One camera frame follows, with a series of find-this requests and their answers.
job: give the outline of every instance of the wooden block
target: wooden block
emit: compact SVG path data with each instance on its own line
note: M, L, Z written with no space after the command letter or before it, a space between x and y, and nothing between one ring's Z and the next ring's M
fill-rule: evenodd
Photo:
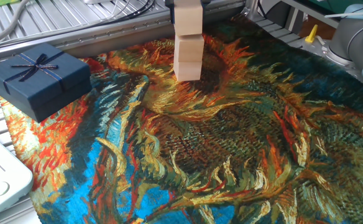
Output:
M201 34L175 37L175 61L200 62L204 53L204 38Z
M202 34L203 8L200 0L175 0L176 35Z
M199 80L201 78L202 61L173 63L173 70L179 82Z

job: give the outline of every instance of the navy blue gift box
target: navy blue gift box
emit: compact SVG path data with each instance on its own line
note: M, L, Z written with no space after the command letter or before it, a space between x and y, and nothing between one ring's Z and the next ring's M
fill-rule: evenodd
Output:
M0 63L0 95L38 122L91 89L89 65L49 44Z

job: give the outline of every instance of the yellow object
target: yellow object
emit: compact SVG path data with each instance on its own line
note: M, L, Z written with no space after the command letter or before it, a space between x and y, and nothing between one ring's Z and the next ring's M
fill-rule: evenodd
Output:
M305 41L306 42L309 42L309 43L313 43L314 42L314 38L316 36L316 33L317 33L317 28L318 28L318 25L316 24L313 29L311 30L311 33L308 37L306 37Z

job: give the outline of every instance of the van gogh sunflower tapestry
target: van gogh sunflower tapestry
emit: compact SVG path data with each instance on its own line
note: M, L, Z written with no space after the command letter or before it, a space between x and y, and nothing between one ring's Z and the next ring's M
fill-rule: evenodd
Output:
M2 100L42 223L363 223L363 85L237 16L83 58L93 90L41 123Z

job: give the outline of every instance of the dark blue ribbon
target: dark blue ribbon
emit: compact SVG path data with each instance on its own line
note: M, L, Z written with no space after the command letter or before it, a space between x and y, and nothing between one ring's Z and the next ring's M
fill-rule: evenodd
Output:
M19 80L19 82L24 82L27 79L29 79L32 75L34 75L36 72L38 72L38 70L41 70L46 74L50 75L51 77L53 77L54 79L56 79L59 82L62 91L65 91L63 79L59 77L56 73L49 70L49 69L58 69L58 65L46 65L47 63L61 56L62 54L64 54L64 52L55 54L53 57L50 57L48 59L46 59L47 56L45 54L41 54L35 61L25 56L24 54L19 54L18 56L28 61L30 65L12 65L12 67L30 67L30 68L16 75L13 75L12 77L7 78L3 81L3 85L5 86L5 90L7 91L7 93L10 95L9 89L7 87L8 82L15 80L16 78L19 78L21 76L23 77Z

